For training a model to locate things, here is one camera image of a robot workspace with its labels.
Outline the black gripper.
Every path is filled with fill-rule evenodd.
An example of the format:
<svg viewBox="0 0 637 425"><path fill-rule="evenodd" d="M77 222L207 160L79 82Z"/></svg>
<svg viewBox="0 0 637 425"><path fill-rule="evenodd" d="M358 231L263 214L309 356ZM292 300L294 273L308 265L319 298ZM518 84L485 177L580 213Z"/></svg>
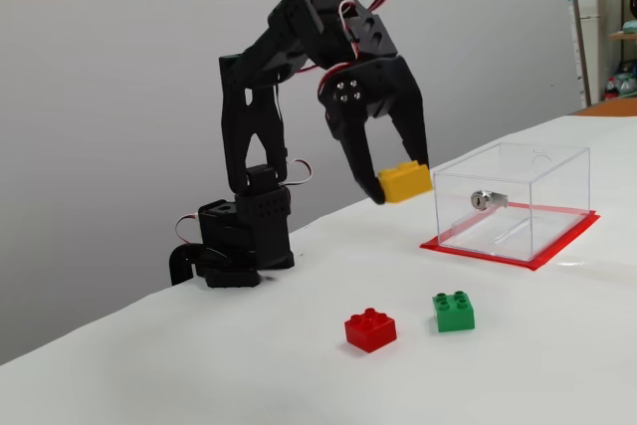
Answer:
<svg viewBox="0 0 637 425"><path fill-rule="evenodd" d="M385 194L373 169L365 132L369 117L389 115L409 157L429 165L422 96L401 56L330 71L319 86L318 100L354 180L376 204L385 203Z"/></svg>

